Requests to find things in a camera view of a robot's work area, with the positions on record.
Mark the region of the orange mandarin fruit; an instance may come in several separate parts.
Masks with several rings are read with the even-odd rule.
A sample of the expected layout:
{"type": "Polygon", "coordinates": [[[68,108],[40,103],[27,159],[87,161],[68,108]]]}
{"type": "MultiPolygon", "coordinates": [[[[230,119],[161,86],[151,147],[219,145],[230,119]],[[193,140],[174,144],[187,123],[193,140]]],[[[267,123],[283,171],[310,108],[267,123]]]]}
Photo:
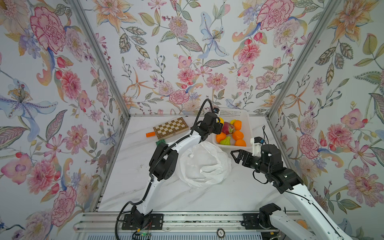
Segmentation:
{"type": "Polygon", "coordinates": [[[245,140],[243,139],[239,139],[239,140],[236,140],[235,142],[235,146],[237,147],[246,147],[247,146],[247,143],[245,140]]]}
{"type": "Polygon", "coordinates": [[[232,134],[232,138],[235,141],[242,140],[244,138],[244,134],[241,131],[234,131],[232,134]]]}
{"type": "Polygon", "coordinates": [[[227,135],[225,133],[220,133],[216,135],[216,142],[219,144],[221,141],[225,140],[227,135]]]}
{"type": "Polygon", "coordinates": [[[240,131],[242,129],[242,121],[240,120],[234,121],[233,126],[236,131],[240,131]]]}

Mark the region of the red dragon fruit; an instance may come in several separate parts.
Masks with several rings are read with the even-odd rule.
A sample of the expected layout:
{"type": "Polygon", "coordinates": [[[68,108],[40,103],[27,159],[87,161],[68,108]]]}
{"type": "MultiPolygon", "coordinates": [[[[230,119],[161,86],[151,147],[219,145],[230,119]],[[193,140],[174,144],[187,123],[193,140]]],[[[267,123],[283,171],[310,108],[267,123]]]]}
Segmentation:
{"type": "Polygon", "coordinates": [[[224,122],[222,127],[222,133],[225,135],[231,135],[235,131],[234,125],[229,122],[224,122]]]}

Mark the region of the green pear fruit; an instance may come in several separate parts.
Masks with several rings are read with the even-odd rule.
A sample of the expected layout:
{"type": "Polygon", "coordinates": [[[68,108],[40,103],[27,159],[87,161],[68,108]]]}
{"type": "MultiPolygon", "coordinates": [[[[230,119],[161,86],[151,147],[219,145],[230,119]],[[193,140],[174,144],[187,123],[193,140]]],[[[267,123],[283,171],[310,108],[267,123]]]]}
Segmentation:
{"type": "Polygon", "coordinates": [[[225,139],[221,140],[220,145],[230,146],[231,145],[231,137],[226,137],[225,139]]]}

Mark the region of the white translucent plastic bag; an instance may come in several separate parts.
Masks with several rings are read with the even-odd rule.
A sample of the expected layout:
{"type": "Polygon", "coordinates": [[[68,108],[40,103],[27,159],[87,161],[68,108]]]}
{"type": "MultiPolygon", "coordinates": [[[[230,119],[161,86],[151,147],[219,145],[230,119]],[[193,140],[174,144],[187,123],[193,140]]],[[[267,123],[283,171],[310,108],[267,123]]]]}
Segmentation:
{"type": "Polygon", "coordinates": [[[224,181],[231,173],[228,154],[210,142],[186,150],[179,158],[176,174],[192,188],[210,187],[224,181]]]}

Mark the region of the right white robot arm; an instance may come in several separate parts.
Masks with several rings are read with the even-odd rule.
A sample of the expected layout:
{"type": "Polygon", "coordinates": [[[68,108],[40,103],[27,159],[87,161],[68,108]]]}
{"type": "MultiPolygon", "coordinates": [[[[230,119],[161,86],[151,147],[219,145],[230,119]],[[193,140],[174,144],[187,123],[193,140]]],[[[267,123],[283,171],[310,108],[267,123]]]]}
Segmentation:
{"type": "Polygon", "coordinates": [[[297,209],[311,228],[303,228],[271,203],[259,209],[256,222],[262,229],[278,229],[292,240],[351,239],[315,200],[298,174],[284,167],[281,151],[275,145],[255,144],[252,152],[235,150],[231,151],[231,156],[237,164],[265,175],[267,183],[297,209]]]}

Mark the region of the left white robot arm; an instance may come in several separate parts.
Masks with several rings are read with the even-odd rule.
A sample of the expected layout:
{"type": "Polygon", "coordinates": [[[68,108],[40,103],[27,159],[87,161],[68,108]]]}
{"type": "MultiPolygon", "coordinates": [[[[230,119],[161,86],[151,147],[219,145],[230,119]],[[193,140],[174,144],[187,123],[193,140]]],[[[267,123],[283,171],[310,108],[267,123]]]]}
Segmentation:
{"type": "Polygon", "coordinates": [[[221,133],[224,124],[220,122],[218,113],[219,109],[213,108],[212,112],[205,114],[203,120],[199,121],[196,118],[189,134],[169,144],[157,145],[150,160],[150,178],[142,199],[137,203],[128,202],[132,206],[128,216],[133,218],[134,223],[143,227],[150,222],[153,210],[149,207],[150,200],[160,189],[163,181],[175,173],[179,155],[205,141],[210,134],[221,133]]]}

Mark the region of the white perforated plastic basket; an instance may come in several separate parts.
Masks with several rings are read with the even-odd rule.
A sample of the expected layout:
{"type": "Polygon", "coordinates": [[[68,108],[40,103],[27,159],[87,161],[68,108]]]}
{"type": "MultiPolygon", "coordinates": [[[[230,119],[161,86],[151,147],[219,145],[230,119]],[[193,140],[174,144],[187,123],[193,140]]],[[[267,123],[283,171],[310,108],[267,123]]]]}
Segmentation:
{"type": "Polygon", "coordinates": [[[250,144],[251,138],[253,137],[253,130],[250,124],[250,117],[246,110],[240,109],[230,109],[222,108],[219,111],[218,117],[222,118],[225,122],[230,122],[232,120],[239,120],[242,122],[241,132],[244,134],[244,140],[246,141],[246,146],[234,146],[234,145],[220,145],[216,141],[216,135],[212,134],[210,136],[212,143],[221,148],[223,151],[233,151],[233,150],[250,150],[252,145],[250,144]]]}

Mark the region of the wooden folding chessboard box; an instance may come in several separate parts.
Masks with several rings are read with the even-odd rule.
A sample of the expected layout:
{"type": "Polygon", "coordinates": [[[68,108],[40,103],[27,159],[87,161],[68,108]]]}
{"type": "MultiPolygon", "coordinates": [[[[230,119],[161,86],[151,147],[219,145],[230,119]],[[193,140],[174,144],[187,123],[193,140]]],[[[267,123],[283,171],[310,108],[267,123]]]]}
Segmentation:
{"type": "Polygon", "coordinates": [[[159,140],[168,139],[180,133],[184,133],[189,129],[190,127],[183,117],[173,119],[153,127],[153,130],[159,140]]]}

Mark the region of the green toy building brick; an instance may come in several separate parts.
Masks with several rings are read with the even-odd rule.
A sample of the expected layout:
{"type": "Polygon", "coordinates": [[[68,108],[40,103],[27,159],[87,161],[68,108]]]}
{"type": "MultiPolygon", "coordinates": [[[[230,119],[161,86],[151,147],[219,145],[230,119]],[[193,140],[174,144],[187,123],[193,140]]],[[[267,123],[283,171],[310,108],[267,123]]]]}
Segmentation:
{"type": "Polygon", "coordinates": [[[160,144],[160,143],[166,143],[166,141],[165,140],[159,140],[159,141],[156,142],[157,145],[160,144]]]}

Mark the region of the orange toy building brick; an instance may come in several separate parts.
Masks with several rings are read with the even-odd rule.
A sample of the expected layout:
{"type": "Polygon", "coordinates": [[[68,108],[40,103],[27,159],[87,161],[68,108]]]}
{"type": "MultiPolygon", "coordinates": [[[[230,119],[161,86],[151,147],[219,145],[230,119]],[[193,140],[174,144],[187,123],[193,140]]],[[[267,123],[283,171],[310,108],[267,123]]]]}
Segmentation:
{"type": "Polygon", "coordinates": [[[147,138],[154,137],[154,136],[156,136],[155,132],[146,133],[147,138]]]}

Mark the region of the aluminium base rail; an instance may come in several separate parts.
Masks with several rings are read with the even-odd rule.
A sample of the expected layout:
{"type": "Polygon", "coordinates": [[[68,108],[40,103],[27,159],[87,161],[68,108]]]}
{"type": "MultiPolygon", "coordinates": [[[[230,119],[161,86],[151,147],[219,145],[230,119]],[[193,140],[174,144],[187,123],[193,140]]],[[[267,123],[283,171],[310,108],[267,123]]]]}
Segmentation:
{"type": "Polygon", "coordinates": [[[77,240],[287,240],[275,227],[264,229],[258,212],[154,212],[140,229],[117,213],[84,214],[75,224],[77,240]]]}

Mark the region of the aluminium corner post left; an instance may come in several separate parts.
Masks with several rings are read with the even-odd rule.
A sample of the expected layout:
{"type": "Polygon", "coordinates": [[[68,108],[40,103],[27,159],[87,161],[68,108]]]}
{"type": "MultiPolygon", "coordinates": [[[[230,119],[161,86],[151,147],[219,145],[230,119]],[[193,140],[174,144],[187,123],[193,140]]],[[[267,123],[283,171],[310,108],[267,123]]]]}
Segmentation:
{"type": "Polygon", "coordinates": [[[102,69],[103,73],[106,76],[107,82],[110,84],[110,87],[112,89],[113,94],[116,97],[116,100],[118,102],[118,105],[120,107],[120,110],[122,111],[123,115],[129,120],[131,118],[131,115],[129,113],[129,110],[126,107],[126,104],[124,102],[124,99],[122,97],[121,92],[119,91],[117,82],[115,81],[115,78],[113,76],[112,70],[108,65],[107,60],[104,57],[103,51],[99,45],[99,42],[97,40],[97,37],[92,29],[92,26],[90,25],[87,16],[85,14],[85,10],[83,9],[80,1],[76,0],[69,0],[69,4],[71,8],[73,9],[75,16],[80,23],[80,26],[84,29],[86,38],[89,41],[89,44],[91,46],[91,49],[95,53],[95,58],[99,63],[100,68],[102,69]]]}

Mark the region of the aluminium corner post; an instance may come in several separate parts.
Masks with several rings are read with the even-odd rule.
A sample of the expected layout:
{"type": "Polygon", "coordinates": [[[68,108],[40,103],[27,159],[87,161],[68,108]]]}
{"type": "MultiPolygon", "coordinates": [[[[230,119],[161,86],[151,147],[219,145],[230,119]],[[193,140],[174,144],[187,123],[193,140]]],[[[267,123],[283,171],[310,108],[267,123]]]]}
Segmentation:
{"type": "Polygon", "coordinates": [[[286,79],[282,89],[280,90],[279,94],[277,95],[276,100],[274,101],[274,104],[270,108],[270,110],[264,115],[267,120],[270,120],[274,114],[277,113],[278,108],[280,107],[281,103],[283,102],[285,95],[287,94],[288,90],[290,89],[291,85],[295,81],[297,75],[299,74],[300,70],[304,66],[306,60],[308,59],[310,53],[315,48],[319,37],[323,33],[323,31],[326,28],[326,24],[330,17],[333,14],[333,8],[335,7],[336,2],[333,1],[326,1],[326,5],[312,31],[312,36],[309,38],[307,43],[305,44],[303,50],[300,52],[300,55],[297,59],[297,62],[292,67],[292,70],[290,71],[288,78],[286,79]]]}
{"type": "Polygon", "coordinates": [[[100,68],[102,69],[103,73],[106,76],[107,82],[110,84],[110,87],[112,89],[113,94],[116,97],[116,100],[118,102],[118,105],[120,107],[120,110],[122,111],[123,115],[129,120],[131,118],[131,115],[129,113],[129,110],[126,107],[126,104],[124,102],[124,99],[122,97],[121,92],[119,91],[117,82],[115,81],[115,78],[113,76],[112,70],[108,65],[107,60],[104,57],[103,51],[99,45],[99,42],[97,40],[97,37],[92,29],[92,26],[90,25],[87,16],[85,14],[85,10],[83,9],[80,1],[76,0],[69,0],[69,4],[71,8],[73,9],[75,16],[80,23],[80,26],[84,29],[86,38],[89,41],[89,44],[91,46],[91,49],[95,53],[95,58],[99,63],[100,68]]]}

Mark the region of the aluminium corner post right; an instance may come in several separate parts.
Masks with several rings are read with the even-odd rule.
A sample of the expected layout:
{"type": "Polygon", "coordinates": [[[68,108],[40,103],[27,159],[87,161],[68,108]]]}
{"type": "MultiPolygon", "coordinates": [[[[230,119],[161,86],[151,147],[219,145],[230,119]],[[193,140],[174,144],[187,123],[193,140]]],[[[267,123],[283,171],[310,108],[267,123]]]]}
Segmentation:
{"type": "Polygon", "coordinates": [[[312,31],[312,36],[309,38],[307,43],[305,44],[303,50],[300,52],[300,55],[297,59],[297,62],[292,67],[292,70],[290,71],[288,78],[286,79],[282,89],[280,90],[279,94],[277,95],[276,100],[274,101],[274,104],[270,108],[270,110],[264,115],[267,120],[270,120],[274,114],[277,113],[278,108],[280,107],[281,103],[283,102],[285,95],[287,94],[288,90],[290,89],[291,85],[295,81],[297,75],[299,74],[300,70],[304,66],[306,60],[308,59],[310,53],[315,48],[319,37],[323,33],[323,31],[326,28],[326,24],[330,17],[333,14],[333,8],[335,7],[336,2],[333,1],[326,1],[326,5],[312,31]]]}

